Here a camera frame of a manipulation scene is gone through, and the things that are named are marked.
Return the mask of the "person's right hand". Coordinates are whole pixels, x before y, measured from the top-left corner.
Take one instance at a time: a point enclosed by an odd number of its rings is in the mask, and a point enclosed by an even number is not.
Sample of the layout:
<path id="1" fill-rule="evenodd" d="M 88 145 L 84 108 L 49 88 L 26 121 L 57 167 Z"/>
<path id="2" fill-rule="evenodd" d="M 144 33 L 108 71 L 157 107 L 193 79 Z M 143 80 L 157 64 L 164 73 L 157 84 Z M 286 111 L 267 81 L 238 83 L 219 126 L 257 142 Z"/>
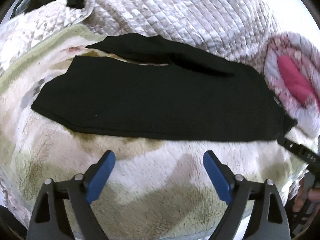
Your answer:
<path id="1" fill-rule="evenodd" d="M 309 191 L 306 191 L 304 189 L 304 184 L 305 184 L 304 180 L 305 179 L 303 178 L 299 182 L 298 193 L 296 195 L 292 209 L 293 209 L 293 212 L 299 212 L 306 201 L 303 197 L 307 196 L 307 200 L 309 200 L 310 202 L 317 203 L 315 210 L 313 212 L 313 215 L 315 216 L 315 215 L 317 215 L 317 213 L 319 211 L 319 197 L 320 197 L 319 189 L 310 189 Z"/>

